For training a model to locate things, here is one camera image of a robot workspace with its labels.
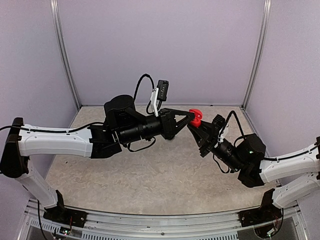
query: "black mounting base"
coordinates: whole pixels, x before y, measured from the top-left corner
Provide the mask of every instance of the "black mounting base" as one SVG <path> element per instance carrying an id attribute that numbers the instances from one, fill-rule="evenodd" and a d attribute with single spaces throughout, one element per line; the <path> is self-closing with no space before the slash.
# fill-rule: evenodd
<path id="1" fill-rule="evenodd" d="M 83 228 L 88 214 L 85 211 L 66 208 L 62 194 L 58 190 L 56 190 L 56 194 L 58 198 L 56 206 L 45 208 L 43 218 L 60 224 Z"/>
<path id="2" fill-rule="evenodd" d="M 260 207 L 239 212 L 242 227 L 263 224 L 282 217 L 281 209 L 272 204 L 272 195 L 275 189 L 266 191 Z"/>

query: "white wall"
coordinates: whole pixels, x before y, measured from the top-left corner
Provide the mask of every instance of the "white wall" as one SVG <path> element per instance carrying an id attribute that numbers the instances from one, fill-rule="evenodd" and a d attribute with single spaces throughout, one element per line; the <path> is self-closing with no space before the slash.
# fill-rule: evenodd
<path id="1" fill-rule="evenodd" d="M 139 77 L 169 80 L 168 103 L 241 105 L 263 0 L 59 1 L 82 104 L 133 95 Z M 143 83 L 137 103 L 147 103 Z"/>
<path id="2" fill-rule="evenodd" d="M 68 127 L 76 114 L 59 54 L 50 1 L 0 4 L 0 127 L 15 117 L 25 123 Z M 0 156 L 8 131 L 0 132 Z M 45 176 L 52 156 L 31 158 Z M 0 175 L 0 239 L 17 239 L 29 199 L 14 179 Z"/>
<path id="3" fill-rule="evenodd" d="M 273 0 L 248 114 L 272 156 L 320 136 L 320 1 Z M 320 236 L 320 192 L 298 201 L 312 240 Z"/>

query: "beige table surface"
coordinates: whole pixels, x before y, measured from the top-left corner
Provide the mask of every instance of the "beige table surface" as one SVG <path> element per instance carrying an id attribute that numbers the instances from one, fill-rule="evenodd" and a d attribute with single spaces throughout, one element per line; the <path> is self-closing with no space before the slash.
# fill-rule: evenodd
<path id="1" fill-rule="evenodd" d="M 145 107 L 137 106 L 141 113 Z M 168 106 L 188 111 L 197 108 L 203 120 L 211 122 L 216 114 L 227 117 L 235 110 L 244 134 L 251 129 L 238 107 Z M 72 127 L 105 119 L 103 107 L 83 107 Z M 240 136 L 232 117 L 227 139 Z M 132 149 L 146 146 L 140 141 Z M 115 213 L 146 215 L 181 215 L 237 210 L 261 203 L 268 184 L 247 188 L 237 180 L 238 174 L 222 174 L 213 161 L 212 153 L 202 158 L 195 140 L 185 127 L 173 141 L 156 137 L 149 149 L 132 153 L 122 152 L 107 159 L 90 159 L 57 155 L 46 180 L 58 189 L 69 206 Z"/>

